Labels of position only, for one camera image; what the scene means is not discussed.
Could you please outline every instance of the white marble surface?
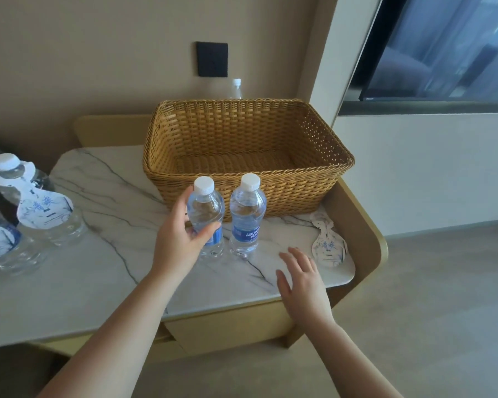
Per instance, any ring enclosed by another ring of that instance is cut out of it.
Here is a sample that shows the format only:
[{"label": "white marble surface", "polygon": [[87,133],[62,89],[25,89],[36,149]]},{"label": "white marble surface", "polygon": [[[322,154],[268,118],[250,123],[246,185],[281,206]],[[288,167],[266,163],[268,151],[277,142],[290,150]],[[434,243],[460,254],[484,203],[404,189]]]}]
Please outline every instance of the white marble surface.
[{"label": "white marble surface", "polygon": [[[147,274],[168,210],[141,158],[141,146],[85,148],[60,158],[51,177],[81,207],[91,232],[76,246],[53,248],[33,274],[0,272],[0,345],[92,331]],[[224,224],[226,238],[230,228]],[[318,234],[309,215],[264,219],[249,262],[229,253],[218,263],[199,261],[164,318],[278,297],[275,270],[287,273],[278,253],[288,246],[310,253]],[[354,263],[348,256],[319,270],[327,287],[338,286],[352,280]]]}]

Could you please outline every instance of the blue bottle label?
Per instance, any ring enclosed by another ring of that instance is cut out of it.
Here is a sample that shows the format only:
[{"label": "blue bottle label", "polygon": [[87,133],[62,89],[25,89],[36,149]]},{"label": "blue bottle label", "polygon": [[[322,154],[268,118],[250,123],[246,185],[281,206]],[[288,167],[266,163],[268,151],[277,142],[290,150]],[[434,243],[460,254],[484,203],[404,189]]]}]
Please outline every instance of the blue bottle label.
[{"label": "blue bottle label", "polygon": [[238,229],[237,227],[233,226],[232,227],[232,234],[234,235],[234,238],[236,240],[244,242],[244,243],[250,243],[252,241],[255,241],[258,238],[259,230],[260,230],[260,226],[254,228],[253,230],[242,230],[242,229]]},{"label": "blue bottle label", "polygon": [[222,227],[219,227],[217,231],[214,232],[212,237],[205,243],[205,246],[213,246],[218,244],[223,237]]}]

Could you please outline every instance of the woven basket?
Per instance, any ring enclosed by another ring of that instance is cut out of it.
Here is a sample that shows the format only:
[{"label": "woven basket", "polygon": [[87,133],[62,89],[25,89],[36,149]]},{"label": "woven basket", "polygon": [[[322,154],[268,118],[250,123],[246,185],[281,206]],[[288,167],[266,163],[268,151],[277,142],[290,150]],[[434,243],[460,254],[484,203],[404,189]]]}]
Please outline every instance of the woven basket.
[{"label": "woven basket", "polygon": [[156,109],[143,167],[168,207],[198,176],[229,200],[244,173],[260,176],[266,216],[313,212],[354,157],[297,99],[166,101]]}]

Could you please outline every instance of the black switch panel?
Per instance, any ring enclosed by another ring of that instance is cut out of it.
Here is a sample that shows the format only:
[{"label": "black switch panel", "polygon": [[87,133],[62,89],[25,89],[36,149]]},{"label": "black switch panel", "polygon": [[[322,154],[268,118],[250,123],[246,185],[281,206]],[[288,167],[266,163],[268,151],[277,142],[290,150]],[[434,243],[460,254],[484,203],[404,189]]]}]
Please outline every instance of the black switch panel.
[{"label": "black switch panel", "polygon": [[200,77],[226,77],[229,45],[227,43],[195,42]]}]

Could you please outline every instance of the water bottle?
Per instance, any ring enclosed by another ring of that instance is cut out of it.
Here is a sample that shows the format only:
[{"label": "water bottle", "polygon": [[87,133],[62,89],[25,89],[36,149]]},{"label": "water bottle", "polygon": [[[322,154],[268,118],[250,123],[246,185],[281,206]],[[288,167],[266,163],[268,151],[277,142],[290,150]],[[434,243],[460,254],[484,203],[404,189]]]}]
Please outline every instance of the water bottle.
[{"label": "water bottle", "polygon": [[242,98],[242,80],[239,78],[232,80],[232,88],[230,90],[229,99],[241,99]]},{"label": "water bottle", "polygon": [[0,213],[0,269],[13,274],[33,271],[44,257],[40,245],[21,234]]},{"label": "water bottle", "polygon": [[266,196],[260,190],[260,177],[254,173],[244,174],[229,204],[232,216],[230,251],[233,254],[247,259],[258,246],[258,232],[266,204]]},{"label": "water bottle", "polygon": [[[20,161],[11,153],[0,154],[0,180],[19,181],[25,176],[26,167],[29,165],[34,169],[31,172],[33,173],[31,185],[34,188],[53,192],[55,189],[53,183],[45,173],[34,168],[30,162]],[[20,192],[16,187],[0,185],[0,192],[11,203],[19,205]],[[69,216],[65,222],[56,222],[56,225],[50,228],[31,227],[30,229],[30,226],[27,226],[24,233],[28,233],[35,239],[48,239],[56,246],[71,245],[86,233],[87,226],[78,207],[71,207],[68,213]]]},{"label": "water bottle", "polygon": [[[192,222],[194,231],[199,233],[212,222],[221,222],[225,215],[223,197],[214,190],[214,180],[201,176],[194,181],[194,192],[186,206],[188,219]],[[221,227],[216,230],[201,250],[201,258],[216,258],[223,253],[223,232]]]},{"label": "water bottle", "polygon": [[[0,154],[0,176],[4,179],[18,179],[24,174],[24,164],[20,159],[12,153]],[[43,190],[55,191],[53,182],[48,175],[43,171],[36,169],[35,175],[31,183],[36,188]],[[18,205],[20,201],[20,193],[15,187],[0,186],[0,193],[13,205]]]}]

